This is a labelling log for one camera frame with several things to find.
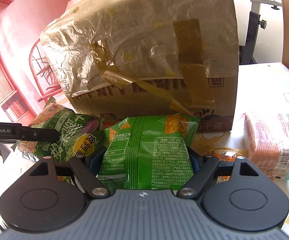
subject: clear plastic film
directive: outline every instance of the clear plastic film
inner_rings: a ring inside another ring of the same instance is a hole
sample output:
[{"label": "clear plastic film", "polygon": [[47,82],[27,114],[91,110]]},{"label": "clear plastic film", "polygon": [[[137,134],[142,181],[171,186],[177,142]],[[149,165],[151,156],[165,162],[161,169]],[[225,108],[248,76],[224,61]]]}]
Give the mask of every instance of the clear plastic film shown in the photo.
[{"label": "clear plastic film", "polygon": [[[196,35],[201,38],[196,57],[192,50],[197,44],[187,41],[192,32],[183,36],[192,27],[199,28]],[[100,40],[105,40],[115,66],[108,70],[140,81],[185,78],[181,66],[188,64],[203,66],[204,79],[238,73],[233,0],[82,0],[52,22],[40,40],[68,97],[112,84],[90,49]],[[186,105],[203,105],[191,99]]]}]

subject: tortilla chip image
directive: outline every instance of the tortilla chip image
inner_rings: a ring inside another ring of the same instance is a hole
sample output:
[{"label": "tortilla chip image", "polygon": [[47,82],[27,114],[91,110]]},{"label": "tortilla chip image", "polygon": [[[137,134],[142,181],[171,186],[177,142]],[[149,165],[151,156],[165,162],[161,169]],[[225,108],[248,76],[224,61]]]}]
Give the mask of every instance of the tortilla chip image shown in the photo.
[{"label": "tortilla chip image", "polygon": [[127,129],[127,128],[131,128],[131,125],[129,122],[124,123],[120,129]]},{"label": "tortilla chip image", "polygon": [[118,131],[109,128],[109,141],[112,142],[112,140],[116,137],[116,135],[118,134]]},{"label": "tortilla chip image", "polygon": [[181,132],[182,137],[187,136],[187,129],[189,125],[189,120],[178,114],[168,115],[166,117],[165,124],[165,134],[173,134],[176,132]]}]

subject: yellow label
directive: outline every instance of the yellow label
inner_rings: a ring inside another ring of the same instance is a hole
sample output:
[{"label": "yellow label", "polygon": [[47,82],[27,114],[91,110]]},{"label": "yellow label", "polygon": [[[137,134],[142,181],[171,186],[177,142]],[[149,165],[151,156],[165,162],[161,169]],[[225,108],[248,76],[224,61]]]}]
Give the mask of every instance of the yellow label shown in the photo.
[{"label": "yellow label", "polygon": [[88,156],[95,150],[95,137],[92,134],[83,134],[79,137],[74,145],[73,152],[75,156]]}]

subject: silver bolt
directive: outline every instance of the silver bolt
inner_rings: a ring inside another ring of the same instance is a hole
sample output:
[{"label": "silver bolt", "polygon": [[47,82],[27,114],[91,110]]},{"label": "silver bolt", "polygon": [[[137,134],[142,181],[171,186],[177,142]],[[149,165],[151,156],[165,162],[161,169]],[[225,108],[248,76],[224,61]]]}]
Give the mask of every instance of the silver bolt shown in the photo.
[{"label": "silver bolt", "polygon": [[104,187],[96,187],[92,190],[92,194],[95,196],[104,196],[108,193],[108,190]]},{"label": "silver bolt", "polygon": [[180,194],[183,196],[192,196],[195,193],[196,193],[196,191],[190,187],[184,187],[184,188],[180,189]]}]

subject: nutrition facts label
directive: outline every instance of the nutrition facts label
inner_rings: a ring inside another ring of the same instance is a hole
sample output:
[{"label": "nutrition facts label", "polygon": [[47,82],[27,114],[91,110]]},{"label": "nutrition facts label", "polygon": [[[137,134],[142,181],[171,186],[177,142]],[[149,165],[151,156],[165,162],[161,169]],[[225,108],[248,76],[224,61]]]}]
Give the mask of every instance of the nutrition facts label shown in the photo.
[{"label": "nutrition facts label", "polygon": [[182,186],[193,175],[186,145],[179,137],[155,137],[152,159],[152,188]]}]

